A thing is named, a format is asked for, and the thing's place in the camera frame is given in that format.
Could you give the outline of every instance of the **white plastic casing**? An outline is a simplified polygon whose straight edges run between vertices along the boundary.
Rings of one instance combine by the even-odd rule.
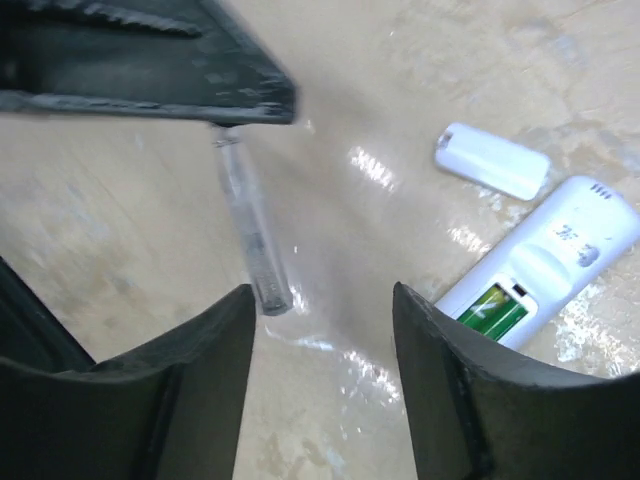
[[[516,349],[640,238],[640,216],[589,177],[571,177],[489,252],[436,306],[458,318],[507,275],[538,305],[499,343]]]
[[[533,199],[542,187],[549,157],[461,123],[452,123],[438,139],[436,163],[522,200]]]

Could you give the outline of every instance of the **battery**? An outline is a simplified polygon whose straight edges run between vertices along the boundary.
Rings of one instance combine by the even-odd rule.
[[[499,340],[528,313],[500,285],[494,284],[458,317],[458,321],[493,340]]]

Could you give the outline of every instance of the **clear glass tube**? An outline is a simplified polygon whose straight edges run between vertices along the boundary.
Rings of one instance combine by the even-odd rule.
[[[236,132],[216,130],[222,153],[220,181],[244,249],[251,284],[264,315],[276,316],[293,307],[293,295],[274,240],[264,195],[251,170],[249,152]]]

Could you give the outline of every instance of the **glossy floor surface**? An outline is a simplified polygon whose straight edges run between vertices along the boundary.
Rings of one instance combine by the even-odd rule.
[[[394,282],[435,300],[572,174],[640,206],[633,0],[229,0],[301,88],[292,127],[244,136],[294,311],[261,318],[238,479],[414,479]],[[452,121],[553,160],[523,203],[439,172]],[[211,132],[192,122],[0,118],[0,249],[96,359],[246,279]],[[640,253],[524,353],[611,377],[640,366]]]

